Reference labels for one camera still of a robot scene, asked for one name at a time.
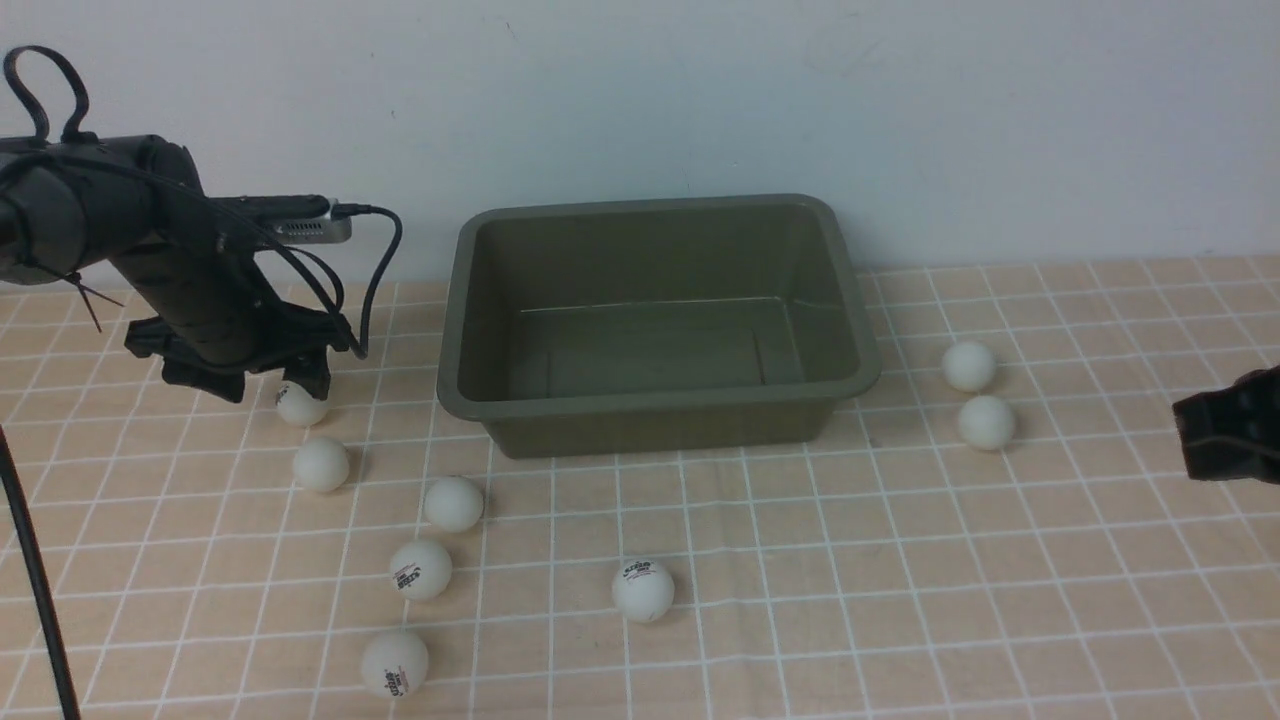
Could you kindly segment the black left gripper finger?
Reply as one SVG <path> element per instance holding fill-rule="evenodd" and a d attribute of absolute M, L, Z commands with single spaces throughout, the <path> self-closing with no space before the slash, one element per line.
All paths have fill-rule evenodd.
<path fill-rule="evenodd" d="M 202 366 L 166 357 L 163 361 L 161 377 L 170 386 L 205 392 L 229 404 L 241 404 L 244 398 L 246 382 L 242 372 L 212 372 Z"/>
<path fill-rule="evenodd" d="M 332 386 L 328 346 L 320 345 L 288 357 L 285 380 L 298 386 L 311 398 L 326 401 Z"/>

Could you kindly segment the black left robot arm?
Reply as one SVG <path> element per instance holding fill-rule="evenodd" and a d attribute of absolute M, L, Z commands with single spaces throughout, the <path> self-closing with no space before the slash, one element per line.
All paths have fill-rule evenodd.
<path fill-rule="evenodd" d="M 163 379 L 238 404 L 246 377 L 280 370 L 315 398 L 349 323 L 289 304 L 255 258 L 289 238 L 349 237 L 319 193 L 210 197 L 189 151 L 156 135 L 36 147 L 3 142 L 3 281 L 73 281 L 113 265 L 154 310 L 124 345 L 160 357 Z"/>

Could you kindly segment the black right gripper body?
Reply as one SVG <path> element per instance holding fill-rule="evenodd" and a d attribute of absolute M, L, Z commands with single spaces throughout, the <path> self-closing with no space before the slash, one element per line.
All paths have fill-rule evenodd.
<path fill-rule="evenodd" d="M 1279 483 L 1279 368 L 1172 404 L 1187 475 L 1193 480 Z"/>

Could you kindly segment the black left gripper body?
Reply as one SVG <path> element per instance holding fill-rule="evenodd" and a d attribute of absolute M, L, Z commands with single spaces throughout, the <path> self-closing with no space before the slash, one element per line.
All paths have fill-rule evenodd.
<path fill-rule="evenodd" d="M 132 322 L 125 348 L 137 357 L 172 357 L 212 372 L 261 374 L 280 370 L 285 360 L 320 345 L 351 350 L 351 325 L 343 316 L 288 302 L 260 304 L 239 315 L 221 314 L 195 324 L 163 316 Z"/>

